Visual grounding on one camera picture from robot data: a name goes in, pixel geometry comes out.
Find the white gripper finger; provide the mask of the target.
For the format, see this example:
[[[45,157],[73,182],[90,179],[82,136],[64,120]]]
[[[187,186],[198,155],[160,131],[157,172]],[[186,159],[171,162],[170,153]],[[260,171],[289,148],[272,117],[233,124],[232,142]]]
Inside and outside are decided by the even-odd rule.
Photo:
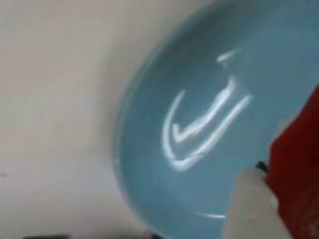
[[[259,161],[241,171],[234,183],[223,224],[223,239],[285,239],[279,213],[285,188],[278,188],[268,165]]]

